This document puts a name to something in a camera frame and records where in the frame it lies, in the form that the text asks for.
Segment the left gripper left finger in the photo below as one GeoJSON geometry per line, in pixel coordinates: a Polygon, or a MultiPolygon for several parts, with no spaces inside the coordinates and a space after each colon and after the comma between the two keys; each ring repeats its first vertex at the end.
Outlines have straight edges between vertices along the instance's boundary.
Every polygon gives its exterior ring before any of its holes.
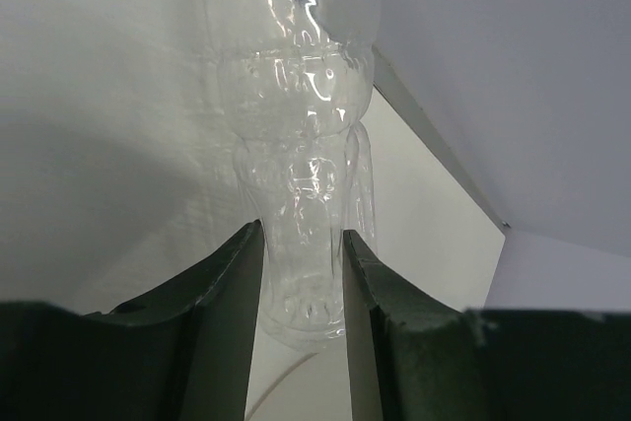
{"type": "Polygon", "coordinates": [[[255,221],[106,314],[3,303],[2,418],[243,419],[263,257],[255,221]]]}

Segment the clear unlabelled plastic bottle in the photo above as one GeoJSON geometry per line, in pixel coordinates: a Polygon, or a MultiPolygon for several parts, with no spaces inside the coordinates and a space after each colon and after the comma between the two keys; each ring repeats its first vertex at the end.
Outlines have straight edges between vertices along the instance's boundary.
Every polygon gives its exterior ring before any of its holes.
{"type": "Polygon", "coordinates": [[[284,343],[344,332],[342,234],[375,234],[370,141],[381,0],[205,0],[234,167],[261,220],[261,323],[284,343]]]}

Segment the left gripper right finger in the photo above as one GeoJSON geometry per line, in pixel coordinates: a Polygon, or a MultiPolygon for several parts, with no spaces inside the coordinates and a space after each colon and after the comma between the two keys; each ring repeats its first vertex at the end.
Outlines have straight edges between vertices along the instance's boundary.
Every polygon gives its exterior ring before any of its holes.
{"type": "Polygon", "coordinates": [[[356,420],[626,420],[627,313],[458,312],[343,234],[356,420]]]}

